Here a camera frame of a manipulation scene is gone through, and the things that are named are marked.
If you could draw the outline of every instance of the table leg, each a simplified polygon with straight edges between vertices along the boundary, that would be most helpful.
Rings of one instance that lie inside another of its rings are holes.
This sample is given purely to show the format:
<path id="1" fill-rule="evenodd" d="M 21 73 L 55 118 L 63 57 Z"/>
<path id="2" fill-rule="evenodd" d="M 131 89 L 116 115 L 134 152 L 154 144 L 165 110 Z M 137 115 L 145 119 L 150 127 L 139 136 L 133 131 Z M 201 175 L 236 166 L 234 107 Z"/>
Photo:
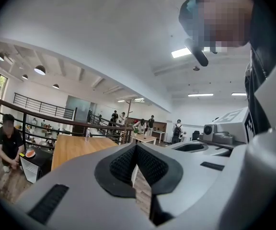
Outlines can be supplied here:
<path id="1" fill-rule="evenodd" d="M 138 172 L 138 165 L 136 165 L 136 167 L 134 168 L 133 173 L 132 173 L 133 186 L 134 186 L 134 183 L 135 183 L 135 180 L 136 180 L 137 172 Z"/>

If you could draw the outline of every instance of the backpack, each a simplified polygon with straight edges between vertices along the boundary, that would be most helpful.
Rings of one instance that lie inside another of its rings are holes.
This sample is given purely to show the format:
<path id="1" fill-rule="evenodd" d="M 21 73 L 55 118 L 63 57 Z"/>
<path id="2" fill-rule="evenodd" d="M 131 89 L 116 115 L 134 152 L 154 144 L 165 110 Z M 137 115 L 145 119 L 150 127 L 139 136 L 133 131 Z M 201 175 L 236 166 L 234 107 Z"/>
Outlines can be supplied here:
<path id="1" fill-rule="evenodd" d="M 182 132 L 181 127 L 182 126 L 178 127 L 177 125 L 175 125 L 174 135 L 173 136 L 179 136 L 181 134 L 181 132 Z"/>

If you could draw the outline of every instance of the shoe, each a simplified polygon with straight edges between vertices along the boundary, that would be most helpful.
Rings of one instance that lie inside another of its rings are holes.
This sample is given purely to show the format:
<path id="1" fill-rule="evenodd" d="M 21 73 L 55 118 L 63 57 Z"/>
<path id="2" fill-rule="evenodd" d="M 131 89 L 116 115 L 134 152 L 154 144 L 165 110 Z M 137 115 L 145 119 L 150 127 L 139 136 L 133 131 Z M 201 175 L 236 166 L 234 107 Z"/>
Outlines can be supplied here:
<path id="1" fill-rule="evenodd" d="M 10 171 L 8 166 L 3 166 L 3 170 L 5 173 L 9 173 L 9 171 Z"/>

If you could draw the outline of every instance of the water bottle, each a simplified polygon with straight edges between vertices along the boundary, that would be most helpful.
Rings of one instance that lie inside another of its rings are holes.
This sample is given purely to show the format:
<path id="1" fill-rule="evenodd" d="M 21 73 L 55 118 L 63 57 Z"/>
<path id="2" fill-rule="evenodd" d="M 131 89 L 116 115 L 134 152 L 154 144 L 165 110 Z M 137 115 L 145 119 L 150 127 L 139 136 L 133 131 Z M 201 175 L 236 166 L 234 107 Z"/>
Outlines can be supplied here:
<path id="1" fill-rule="evenodd" d="M 90 128 L 88 128 L 87 131 L 86 131 L 85 141 L 88 141 L 89 137 L 90 137 Z"/>

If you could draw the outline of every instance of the wooden tabletop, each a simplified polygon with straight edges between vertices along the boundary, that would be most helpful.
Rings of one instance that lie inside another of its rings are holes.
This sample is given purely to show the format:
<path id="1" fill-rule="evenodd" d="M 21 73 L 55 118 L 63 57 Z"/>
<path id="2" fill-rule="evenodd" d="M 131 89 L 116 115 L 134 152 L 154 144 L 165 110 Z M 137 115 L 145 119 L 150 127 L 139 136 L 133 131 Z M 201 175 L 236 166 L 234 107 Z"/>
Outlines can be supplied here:
<path id="1" fill-rule="evenodd" d="M 156 140 L 156 137 L 154 137 L 154 136 L 147 136 L 146 139 L 144 139 L 143 134 L 137 134 L 136 136 L 132 136 L 132 138 L 134 138 L 136 140 L 143 141 L 143 142 L 150 142 L 150 141 Z"/>
<path id="2" fill-rule="evenodd" d="M 85 137 L 59 135 L 55 145 L 52 170 L 75 157 L 114 146 L 117 144 L 109 138 L 92 137 L 85 141 Z"/>

